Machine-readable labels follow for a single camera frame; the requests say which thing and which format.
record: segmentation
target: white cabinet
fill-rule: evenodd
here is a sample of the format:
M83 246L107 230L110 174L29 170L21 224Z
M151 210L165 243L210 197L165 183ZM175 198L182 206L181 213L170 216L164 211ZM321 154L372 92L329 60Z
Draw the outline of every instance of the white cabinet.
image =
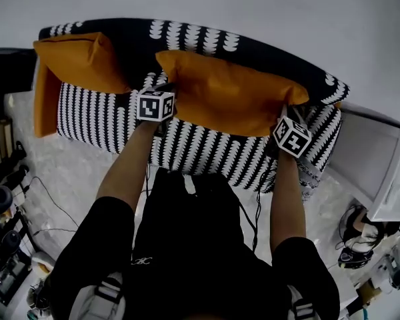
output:
M400 127L343 113L326 171L368 208L372 221L400 221Z

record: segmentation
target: headphones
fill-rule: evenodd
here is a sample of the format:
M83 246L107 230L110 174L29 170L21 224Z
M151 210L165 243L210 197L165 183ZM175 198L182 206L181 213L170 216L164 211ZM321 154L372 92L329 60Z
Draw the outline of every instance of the headphones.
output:
M345 247L338 258L338 266L346 269L362 268L370 262L372 255L372 250L368 253L356 253L350 248Z

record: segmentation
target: shoe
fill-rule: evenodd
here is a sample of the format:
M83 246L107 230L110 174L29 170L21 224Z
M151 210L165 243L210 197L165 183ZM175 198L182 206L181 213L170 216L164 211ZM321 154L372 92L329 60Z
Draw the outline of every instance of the shoe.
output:
M20 141L16 141L16 152L19 160L27 157L27 152L24 150L24 147Z

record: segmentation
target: sofa armrest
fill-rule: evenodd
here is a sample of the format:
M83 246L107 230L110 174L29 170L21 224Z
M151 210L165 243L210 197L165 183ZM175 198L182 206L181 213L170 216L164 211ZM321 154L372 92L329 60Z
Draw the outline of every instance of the sofa armrest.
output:
M40 60L34 98L34 134L45 137L56 133L58 102L62 82Z

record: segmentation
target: black and white patterned sofa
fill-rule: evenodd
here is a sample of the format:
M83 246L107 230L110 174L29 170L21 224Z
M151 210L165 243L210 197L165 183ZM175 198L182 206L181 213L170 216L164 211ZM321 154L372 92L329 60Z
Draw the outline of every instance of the black and white patterned sofa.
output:
M313 140L298 160L304 198L318 186L341 127L341 112L334 104L347 98L350 90L346 84L271 45L186 23L101 19L48 27L41 30L39 38L91 32L110 38L133 91L115 95L63 83L58 112L60 135L120 153L135 130L137 94L167 81L155 60L156 52L194 51L280 75L308 90L310 101L301 109ZM219 172L232 186L268 192L277 170L276 160L265 154L268 141L269 137L234 136L174 118L166 136L154 138L150 162L191 175Z

